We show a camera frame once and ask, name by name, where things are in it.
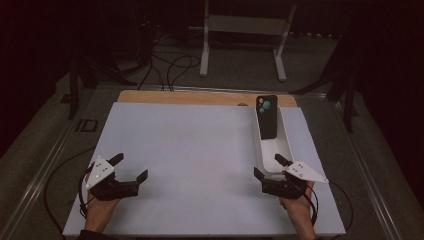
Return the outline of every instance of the dark background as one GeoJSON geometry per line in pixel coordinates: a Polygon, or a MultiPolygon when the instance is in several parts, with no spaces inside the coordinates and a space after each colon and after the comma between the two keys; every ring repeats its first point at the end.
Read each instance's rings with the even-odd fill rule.
{"type": "MultiPolygon", "coordinates": [[[[110,58],[114,46],[100,41],[107,36],[107,30],[100,20],[99,6],[95,1],[87,2],[1,3],[0,155],[55,92],[55,83],[68,72],[75,46],[86,47],[89,54],[103,56],[101,59],[110,58]]],[[[117,1],[102,2],[117,4],[117,1]]],[[[182,39],[188,36],[188,26],[203,25],[203,1],[140,2],[150,4],[148,14],[163,31],[182,39]]],[[[262,5],[260,1],[242,2],[211,1],[211,11],[275,17],[280,13],[276,10],[283,9],[285,4],[267,3],[272,6],[267,9],[256,7],[262,5]]],[[[353,53],[361,54],[356,89],[363,94],[421,204],[424,202],[422,10],[423,6],[412,0],[371,4],[304,1],[298,6],[291,28],[297,37],[311,33],[312,37],[320,34],[338,38],[344,33],[328,71],[340,68],[331,62],[346,61],[353,53]]]]}

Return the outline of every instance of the white stand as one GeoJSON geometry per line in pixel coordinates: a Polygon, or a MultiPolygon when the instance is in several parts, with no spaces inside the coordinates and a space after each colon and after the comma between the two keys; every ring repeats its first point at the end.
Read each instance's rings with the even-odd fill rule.
{"type": "Polygon", "coordinates": [[[208,75],[209,31],[255,33],[281,36],[280,44],[274,49],[274,59],[278,80],[282,82],[286,81],[287,77],[284,71],[283,61],[281,60],[281,53],[283,52],[295,11],[296,5],[292,5],[287,19],[209,15],[209,0],[205,0],[204,37],[200,76],[206,77],[208,75]]]}

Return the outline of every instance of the wooden edge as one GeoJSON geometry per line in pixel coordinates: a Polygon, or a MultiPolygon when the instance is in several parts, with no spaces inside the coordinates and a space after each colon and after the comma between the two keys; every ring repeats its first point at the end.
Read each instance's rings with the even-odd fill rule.
{"type": "MultiPolygon", "coordinates": [[[[117,102],[131,103],[164,103],[164,104],[200,104],[237,106],[246,104],[256,105],[256,97],[266,94],[252,93],[218,93],[218,92],[163,92],[124,90],[120,93],[117,102]]],[[[277,95],[278,106],[297,107],[296,100],[291,95],[277,95]]]]}

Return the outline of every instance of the human hand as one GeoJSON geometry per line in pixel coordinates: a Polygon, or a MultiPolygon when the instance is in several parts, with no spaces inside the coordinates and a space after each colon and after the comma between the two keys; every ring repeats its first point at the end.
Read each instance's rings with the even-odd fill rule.
{"type": "Polygon", "coordinates": [[[113,212],[121,199],[111,201],[100,201],[95,198],[90,191],[87,195],[87,215],[85,220],[85,230],[103,233],[113,212]]]}
{"type": "MultiPolygon", "coordinates": [[[[306,195],[311,198],[314,182],[307,182],[306,195]]],[[[315,230],[311,221],[310,204],[303,196],[298,199],[280,198],[282,205],[289,215],[290,221],[301,240],[316,239],[315,230]]]]}

